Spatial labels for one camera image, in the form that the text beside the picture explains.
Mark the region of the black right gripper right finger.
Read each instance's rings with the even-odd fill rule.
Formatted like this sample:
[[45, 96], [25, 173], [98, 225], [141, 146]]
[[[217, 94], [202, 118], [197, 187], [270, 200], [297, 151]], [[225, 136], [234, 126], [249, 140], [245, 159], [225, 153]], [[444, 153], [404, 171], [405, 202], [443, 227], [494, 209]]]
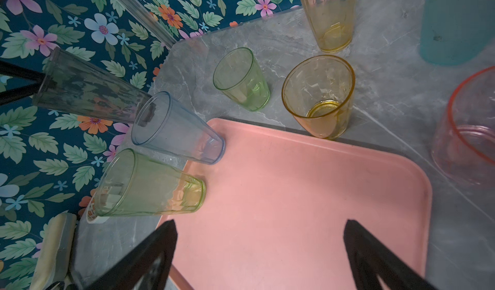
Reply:
[[357, 289], [435, 289], [356, 220], [346, 222], [344, 243]]

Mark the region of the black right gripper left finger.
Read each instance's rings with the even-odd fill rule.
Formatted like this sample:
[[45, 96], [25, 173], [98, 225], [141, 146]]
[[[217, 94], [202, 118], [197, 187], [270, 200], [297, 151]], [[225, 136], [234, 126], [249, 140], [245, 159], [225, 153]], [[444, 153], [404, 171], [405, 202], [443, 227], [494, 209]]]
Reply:
[[177, 245], [174, 220], [161, 224], [88, 289], [165, 289]]

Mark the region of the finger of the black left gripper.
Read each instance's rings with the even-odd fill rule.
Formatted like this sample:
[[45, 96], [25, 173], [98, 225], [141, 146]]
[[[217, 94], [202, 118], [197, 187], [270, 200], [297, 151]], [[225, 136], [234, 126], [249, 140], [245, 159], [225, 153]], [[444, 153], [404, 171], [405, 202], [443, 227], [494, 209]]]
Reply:
[[30, 80], [34, 82], [42, 82], [45, 78], [45, 74], [34, 71], [31, 69], [27, 68], [22, 68], [20, 66], [16, 66], [14, 64], [10, 64], [8, 62], [1, 61], [0, 62], [0, 69], [1, 69], [1, 74], [10, 76], [10, 77], [16, 77], [16, 78], [22, 78], [25, 80]]
[[0, 105], [10, 104], [17, 100], [24, 99], [28, 96], [32, 96], [39, 91], [40, 84], [31, 84], [28, 86], [18, 87], [13, 90], [8, 90], [1, 92], [0, 95]]

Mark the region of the tall grey smoky glass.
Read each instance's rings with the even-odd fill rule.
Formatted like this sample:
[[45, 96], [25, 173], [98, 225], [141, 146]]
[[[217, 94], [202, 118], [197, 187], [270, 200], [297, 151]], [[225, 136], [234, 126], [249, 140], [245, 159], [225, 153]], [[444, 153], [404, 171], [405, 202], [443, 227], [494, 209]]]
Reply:
[[133, 123], [151, 96], [60, 48], [46, 64], [33, 105], [86, 117]]

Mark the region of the tall green glass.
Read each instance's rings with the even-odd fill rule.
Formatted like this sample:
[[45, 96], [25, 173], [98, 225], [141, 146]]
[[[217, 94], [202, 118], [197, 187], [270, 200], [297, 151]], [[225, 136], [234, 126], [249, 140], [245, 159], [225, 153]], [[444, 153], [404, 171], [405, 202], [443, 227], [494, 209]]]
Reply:
[[196, 212], [206, 198], [203, 180], [133, 149], [117, 153], [94, 195], [97, 216]]

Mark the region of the clear blue tall glass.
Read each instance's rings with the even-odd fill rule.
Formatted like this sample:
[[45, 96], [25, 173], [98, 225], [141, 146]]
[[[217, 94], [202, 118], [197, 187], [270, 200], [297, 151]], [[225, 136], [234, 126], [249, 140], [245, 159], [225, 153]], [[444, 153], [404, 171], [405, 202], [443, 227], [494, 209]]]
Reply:
[[145, 103], [132, 127], [131, 141], [204, 164], [220, 161], [226, 149], [219, 134], [167, 91], [158, 92]]

